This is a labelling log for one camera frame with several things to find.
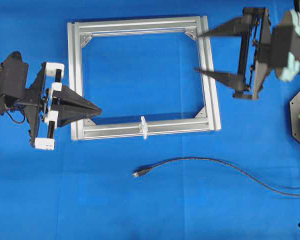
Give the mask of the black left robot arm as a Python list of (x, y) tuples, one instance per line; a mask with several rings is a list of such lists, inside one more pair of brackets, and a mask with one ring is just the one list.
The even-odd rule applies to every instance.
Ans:
[(54, 150), (55, 129), (102, 113), (97, 105), (62, 84), (64, 64), (43, 62), (30, 87), (26, 87), (28, 70), (19, 51), (0, 63), (0, 115), (19, 111), (29, 124), (33, 148)]

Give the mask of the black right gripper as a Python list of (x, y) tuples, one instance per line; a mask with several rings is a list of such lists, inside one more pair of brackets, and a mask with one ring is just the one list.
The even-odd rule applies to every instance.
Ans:
[[(263, 83), (266, 77), (272, 71), (272, 68), (270, 68), (271, 22), (269, 10), (260, 7), (245, 7), (242, 10), (242, 13), (242, 18), (235, 17), (214, 29), (210, 29), (197, 35), (197, 38), (241, 36), (238, 67), (239, 74), (202, 70), (198, 67), (195, 67), (194, 69), (235, 90), (235, 93), (232, 95), (234, 98), (257, 100), (259, 98), (259, 92), (263, 89)], [(245, 24), (248, 24), (247, 31), (245, 31)], [(246, 73), (249, 41), (252, 29), (256, 32), (258, 26), (260, 26), (260, 35), (258, 40), (253, 39), (252, 41), (255, 52), (253, 65), (250, 66), (249, 82), (253, 83), (253, 93), (245, 94), (244, 92), (249, 91), (251, 88), (251, 85), (248, 84), (245, 85), (244, 89), (243, 76)]]

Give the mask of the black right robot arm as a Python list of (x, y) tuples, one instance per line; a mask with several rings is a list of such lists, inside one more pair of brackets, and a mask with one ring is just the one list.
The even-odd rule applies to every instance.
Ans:
[(196, 16), (74, 22), (68, 26), (68, 37), (78, 37), (80, 48), (91, 38), (105, 36), (184, 32), (197, 42), (210, 37), (239, 37), (236, 74), (198, 69), (202, 75), (233, 89), (233, 97), (237, 99), (258, 99), (272, 71), (283, 82), (300, 74), (300, 7), (287, 11), (275, 27), (271, 27), (265, 7), (245, 7), (242, 16), (210, 30), (205, 30)]

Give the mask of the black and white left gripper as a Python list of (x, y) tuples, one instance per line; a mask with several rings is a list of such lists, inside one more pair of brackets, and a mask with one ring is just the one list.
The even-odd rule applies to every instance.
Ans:
[[(30, 145), (35, 149), (49, 150), (55, 149), (54, 131), (56, 128), (64, 127), (72, 122), (98, 116), (102, 109), (91, 101), (85, 99), (68, 86), (62, 85), (65, 65), (56, 62), (44, 62), (38, 72), (34, 82), (25, 90), (23, 112), (29, 123)], [(46, 77), (55, 78), (47, 96), (45, 92)], [(58, 98), (66, 105), (83, 109), (56, 109), (47, 110), (47, 101)], [(48, 125), (47, 137), (38, 137), (41, 118), (47, 119), (44, 122)]]

